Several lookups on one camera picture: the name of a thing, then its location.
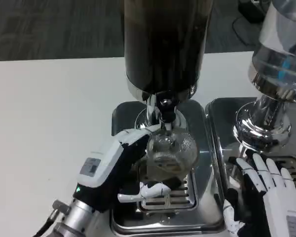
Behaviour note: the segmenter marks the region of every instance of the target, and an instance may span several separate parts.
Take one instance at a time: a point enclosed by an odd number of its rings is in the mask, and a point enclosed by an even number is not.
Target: coffee machine
[[[206,107],[222,188],[239,186],[228,159],[248,160],[247,149],[287,168],[296,185],[296,0],[271,2],[249,79],[259,98],[219,98]]]
[[[215,233],[223,229],[222,190],[215,179],[204,109],[190,98],[197,90],[212,0],[123,0],[124,55],[129,91],[138,100],[120,104],[112,135],[159,124],[186,129],[195,139],[198,162],[181,187],[165,196],[119,203],[111,211],[117,235]],[[147,159],[126,182],[147,182]]]

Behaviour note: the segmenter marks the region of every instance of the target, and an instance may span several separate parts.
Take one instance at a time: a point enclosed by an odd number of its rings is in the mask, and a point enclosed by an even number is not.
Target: gray carpet
[[[206,52],[253,50],[260,26],[216,0]],[[0,61],[123,56],[118,0],[0,0]]]

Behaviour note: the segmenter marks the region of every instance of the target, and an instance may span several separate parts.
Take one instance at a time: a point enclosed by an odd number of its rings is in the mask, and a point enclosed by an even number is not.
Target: white table
[[[206,54],[193,99],[256,96],[251,56]],[[85,158],[111,135],[112,111],[134,100],[124,70],[123,58],[0,62],[0,236],[33,236],[55,199],[70,202]],[[108,216],[100,221],[112,236]]]

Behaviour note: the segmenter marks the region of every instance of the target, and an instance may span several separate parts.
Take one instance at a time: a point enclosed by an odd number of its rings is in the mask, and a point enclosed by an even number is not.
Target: robotic hand
[[[102,159],[88,158],[80,170],[70,206],[55,201],[54,211],[34,237],[42,236],[59,213],[64,214],[62,222],[56,224],[49,237],[83,237],[93,216],[107,211],[117,201],[142,201],[178,188],[181,181],[173,177],[162,182],[139,182],[130,188],[120,189],[132,165],[145,155],[150,135],[159,128],[160,125],[154,125],[124,130],[114,137]]]
[[[229,158],[243,173],[243,201],[251,215],[240,210],[238,192],[228,189],[223,205],[232,237],[296,237],[296,188],[289,171],[251,154],[254,168],[241,158]]]

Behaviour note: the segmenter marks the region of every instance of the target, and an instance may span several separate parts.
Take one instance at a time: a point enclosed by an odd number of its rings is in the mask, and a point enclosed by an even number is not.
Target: metal grate
[[[196,190],[194,189],[193,177],[192,173],[188,174],[178,189],[165,196],[158,196],[140,202],[140,210],[143,212],[173,212],[195,207]],[[146,176],[143,177],[142,181],[147,181]]]
[[[285,156],[285,157],[269,157],[269,158],[273,159],[279,168],[284,167],[290,172],[296,186],[296,157]]]

